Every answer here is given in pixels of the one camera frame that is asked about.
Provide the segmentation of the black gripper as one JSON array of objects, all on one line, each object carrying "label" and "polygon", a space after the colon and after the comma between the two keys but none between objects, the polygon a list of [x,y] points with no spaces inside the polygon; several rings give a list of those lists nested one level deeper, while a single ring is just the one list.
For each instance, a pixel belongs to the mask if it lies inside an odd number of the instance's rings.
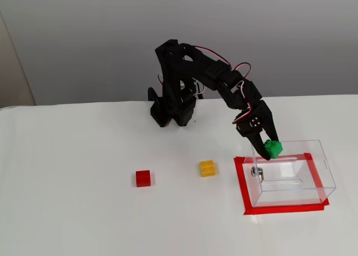
[{"label": "black gripper", "polygon": [[260,100],[257,106],[236,122],[236,127],[237,131],[250,141],[261,157],[266,160],[271,159],[260,135],[262,128],[270,140],[279,141],[279,138],[274,125],[272,112],[265,101]]}]

